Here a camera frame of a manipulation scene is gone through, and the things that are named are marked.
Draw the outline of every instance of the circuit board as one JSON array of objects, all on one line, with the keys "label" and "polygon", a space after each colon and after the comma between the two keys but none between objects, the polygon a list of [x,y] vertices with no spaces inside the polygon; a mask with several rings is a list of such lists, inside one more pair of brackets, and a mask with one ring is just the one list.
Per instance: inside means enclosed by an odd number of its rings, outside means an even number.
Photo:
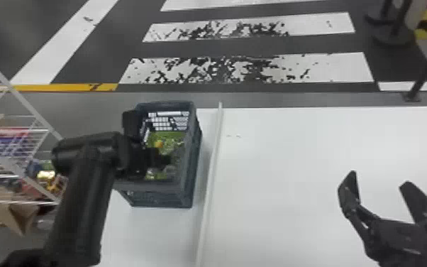
[{"label": "circuit board", "polygon": [[182,153],[176,153],[184,146],[184,131],[151,131],[149,133],[146,146],[149,148],[159,148],[159,152],[164,156],[171,156],[171,164],[163,170],[149,168],[145,175],[145,180],[166,180],[176,175],[177,164],[180,162]]}]

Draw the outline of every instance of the plastic basket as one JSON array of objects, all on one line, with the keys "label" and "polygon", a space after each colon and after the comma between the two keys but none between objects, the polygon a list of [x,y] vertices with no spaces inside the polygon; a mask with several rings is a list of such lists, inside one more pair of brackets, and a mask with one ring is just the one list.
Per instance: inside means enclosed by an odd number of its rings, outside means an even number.
[{"label": "plastic basket", "polygon": [[197,162],[202,132],[192,102],[152,102],[139,104],[143,115],[140,133],[144,142],[156,131],[185,132],[176,153],[175,176],[167,180],[117,180],[114,188],[135,207],[190,208],[194,196]]}]

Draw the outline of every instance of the metal shelf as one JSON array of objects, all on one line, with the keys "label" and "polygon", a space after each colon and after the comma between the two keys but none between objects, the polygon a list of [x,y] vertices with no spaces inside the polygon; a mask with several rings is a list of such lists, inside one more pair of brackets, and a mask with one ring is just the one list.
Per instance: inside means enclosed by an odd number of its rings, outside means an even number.
[{"label": "metal shelf", "polygon": [[0,204],[57,205],[66,178],[29,177],[32,164],[49,153],[40,148],[61,135],[17,92],[0,73]]}]

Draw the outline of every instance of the white stripe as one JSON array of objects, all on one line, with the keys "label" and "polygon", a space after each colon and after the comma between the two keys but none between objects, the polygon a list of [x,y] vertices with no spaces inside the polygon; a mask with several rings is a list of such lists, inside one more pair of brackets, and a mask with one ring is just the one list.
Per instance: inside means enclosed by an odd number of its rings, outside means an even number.
[{"label": "white stripe", "polygon": [[325,0],[167,0],[161,11],[185,9],[211,9],[226,6],[249,6],[258,4],[280,4]]},{"label": "white stripe", "polygon": [[14,85],[50,84],[118,0],[89,0],[11,79]]},{"label": "white stripe", "polygon": [[152,24],[144,42],[249,38],[255,36],[313,36],[354,33],[349,14],[318,13],[293,16],[236,18]]},{"label": "white stripe", "polygon": [[363,53],[134,58],[121,84],[374,82]]},{"label": "white stripe", "polygon": [[[407,92],[412,89],[415,82],[378,82],[379,89],[385,92]],[[427,91],[427,82],[421,91]]]}]

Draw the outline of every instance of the white table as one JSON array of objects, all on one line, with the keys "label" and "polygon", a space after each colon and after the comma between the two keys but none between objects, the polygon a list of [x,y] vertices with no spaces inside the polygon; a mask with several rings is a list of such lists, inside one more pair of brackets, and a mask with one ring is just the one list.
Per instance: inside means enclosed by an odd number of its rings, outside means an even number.
[{"label": "white table", "polygon": [[373,267],[338,206],[341,180],[356,170],[364,206],[408,222],[398,186],[427,192],[427,107],[225,109],[219,136],[216,111],[198,113],[194,208],[114,193],[100,266]]}]

